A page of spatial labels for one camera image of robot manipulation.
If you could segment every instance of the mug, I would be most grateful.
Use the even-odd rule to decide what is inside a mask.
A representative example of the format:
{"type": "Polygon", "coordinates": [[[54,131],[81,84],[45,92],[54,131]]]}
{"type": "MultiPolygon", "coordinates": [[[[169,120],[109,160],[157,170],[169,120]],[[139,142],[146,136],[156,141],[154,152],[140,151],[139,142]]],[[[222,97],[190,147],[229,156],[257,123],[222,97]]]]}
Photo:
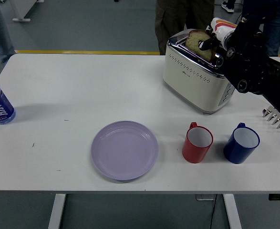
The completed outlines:
{"type": "Polygon", "coordinates": [[[243,163],[259,143],[259,135],[244,123],[240,123],[226,143],[224,155],[234,164],[243,163]]]}
{"type": "Polygon", "coordinates": [[[188,162],[199,163],[213,143],[212,133],[203,126],[192,122],[182,148],[182,155],[188,162]]]}

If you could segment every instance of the toaster vent hole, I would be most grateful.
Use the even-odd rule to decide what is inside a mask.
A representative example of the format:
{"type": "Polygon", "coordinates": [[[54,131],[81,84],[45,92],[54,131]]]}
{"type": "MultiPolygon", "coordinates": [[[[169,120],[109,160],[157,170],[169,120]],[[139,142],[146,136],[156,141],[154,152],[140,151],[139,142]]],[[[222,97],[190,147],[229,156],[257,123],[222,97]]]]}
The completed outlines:
{"type": "Polygon", "coordinates": [[[202,79],[203,81],[209,83],[210,80],[207,79],[206,77],[203,77],[202,75],[200,75],[199,73],[195,72],[193,69],[189,68],[185,63],[181,62],[180,60],[177,60],[176,57],[174,57],[172,54],[169,54],[169,57],[174,60],[175,62],[177,62],[178,64],[180,64],[183,68],[187,69],[190,73],[192,73],[194,76],[199,77],[200,79],[202,79]]]}

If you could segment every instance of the mug handle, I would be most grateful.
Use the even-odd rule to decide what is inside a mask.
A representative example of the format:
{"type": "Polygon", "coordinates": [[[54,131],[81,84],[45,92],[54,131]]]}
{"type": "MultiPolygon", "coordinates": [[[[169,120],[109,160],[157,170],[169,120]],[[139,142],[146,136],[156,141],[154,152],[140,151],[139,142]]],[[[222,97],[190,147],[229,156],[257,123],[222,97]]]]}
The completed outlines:
{"type": "Polygon", "coordinates": [[[244,123],[239,123],[239,125],[237,126],[238,128],[239,127],[246,127],[246,125],[244,123]]]}
{"type": "Polygon", "coordinates": [[[191,125],[189,126],[189,128],[192,128],[192,127],[195,127],[197,126],[197,123],[196,122],[192,122],[191,125]]]}

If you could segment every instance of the yellow floor line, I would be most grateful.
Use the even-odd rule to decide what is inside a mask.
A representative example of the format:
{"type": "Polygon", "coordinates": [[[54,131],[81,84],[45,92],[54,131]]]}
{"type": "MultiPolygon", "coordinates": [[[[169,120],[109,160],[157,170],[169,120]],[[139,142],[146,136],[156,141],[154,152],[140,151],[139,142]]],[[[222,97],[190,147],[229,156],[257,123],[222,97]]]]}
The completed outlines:
{"type": "Polygon", "coordinates": [[[159,52],[133,52],[133,51],[70,51],[70,50],[16,50],[16,53],[160,55],[159,52]]]}

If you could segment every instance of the red mug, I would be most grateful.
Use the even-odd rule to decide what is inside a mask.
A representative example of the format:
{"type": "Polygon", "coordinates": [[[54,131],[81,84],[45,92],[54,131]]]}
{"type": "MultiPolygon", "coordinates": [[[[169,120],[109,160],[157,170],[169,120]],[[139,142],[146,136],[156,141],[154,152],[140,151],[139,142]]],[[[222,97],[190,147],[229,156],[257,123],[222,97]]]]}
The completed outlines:
{"type": "Polygon", "coordinates": [[[186,139],[182,148],[182,155],[188,162],[199,163],[207,154],[213,143],[212,133],[197,123],[191,123],[187,131],[186,139]]]}

